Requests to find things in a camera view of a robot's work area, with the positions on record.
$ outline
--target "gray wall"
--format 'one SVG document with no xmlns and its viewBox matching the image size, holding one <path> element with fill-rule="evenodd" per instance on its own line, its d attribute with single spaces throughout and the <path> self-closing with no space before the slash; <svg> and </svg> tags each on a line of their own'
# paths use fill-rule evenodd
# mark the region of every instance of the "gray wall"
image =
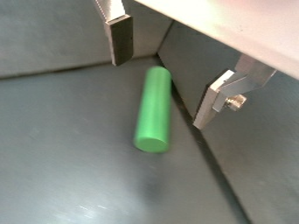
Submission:
<svg viewBox="0 0 299 224">
<path fill-rule="evenodd" d="M 204 86 L 240 53 L 174 23 L 158 55 L 194 115 Z M 253 223 L 297 223 L 299 81 L 277 72 L 245 96 L 244 108 L 220 113 L 201 133 Z"/>
<path fill-rule="evenodd" d="M 156 54 L 172 20 L 133 0 L 134 56 Z M 0 3 L 0 77 L 110 61 L 93 0 L 10 0 Z"/>
</svg>

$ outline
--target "green foam tube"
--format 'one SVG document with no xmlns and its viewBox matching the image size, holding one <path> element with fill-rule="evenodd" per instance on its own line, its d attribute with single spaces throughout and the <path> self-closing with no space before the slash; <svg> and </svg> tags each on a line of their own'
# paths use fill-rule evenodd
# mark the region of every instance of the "green foam tube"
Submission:
<svg viewBox="0 0 299 224">
<path fill-rule="evenodd" d="M 169 146 L 172 76 L 165 68 L 146 70 L 144 92 L 134 130 L 134 147 L 146 152 L 165 152 Z"/>
</svg>

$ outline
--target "gray plastic surface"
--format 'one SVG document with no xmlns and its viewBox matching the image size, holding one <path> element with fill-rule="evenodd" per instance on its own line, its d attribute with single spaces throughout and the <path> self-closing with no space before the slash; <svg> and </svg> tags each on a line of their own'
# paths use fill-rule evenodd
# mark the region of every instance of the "gray plastic surface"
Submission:
<svg viewBox="0 0 299 224">
<path fill-rule="evenodd" d="M 0 81 L 0 223 L 241 223 L 173 103 L 169 151 L 132 144 L 153 65 Z"/>
</svg>

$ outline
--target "bolt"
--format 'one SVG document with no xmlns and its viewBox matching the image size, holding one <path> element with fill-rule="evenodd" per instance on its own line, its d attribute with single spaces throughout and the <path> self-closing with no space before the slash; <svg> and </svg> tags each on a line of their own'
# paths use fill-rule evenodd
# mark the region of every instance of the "bolt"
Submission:
<svg viewBox="0 0 299 224">
<path fill-rule="evenodd" d="M 246 97 L 241 94 L 237 94 L 237 95 L 234 95 L 234 96 L 232 96 L 226 99 L 225 106 L 230 110 L 238 111 L 240 108 L 242 107 L 242 104 L 244 104 L 245 100 L 246 100 Z"/>
</svg>

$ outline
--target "green cylinder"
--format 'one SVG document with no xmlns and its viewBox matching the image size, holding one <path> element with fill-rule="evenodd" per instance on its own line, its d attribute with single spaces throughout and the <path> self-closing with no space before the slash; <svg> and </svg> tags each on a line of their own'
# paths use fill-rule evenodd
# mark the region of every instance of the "green cylinder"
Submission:
<svg viewBox="0 0 299 224">
<path fill-rule="evenodd" d="M 134 147 L 146 152 L 165 152 L 169 146 L 172 76 L 165 68 L 146 70 L 144 92 L 134 130 Z"/>
</svg>

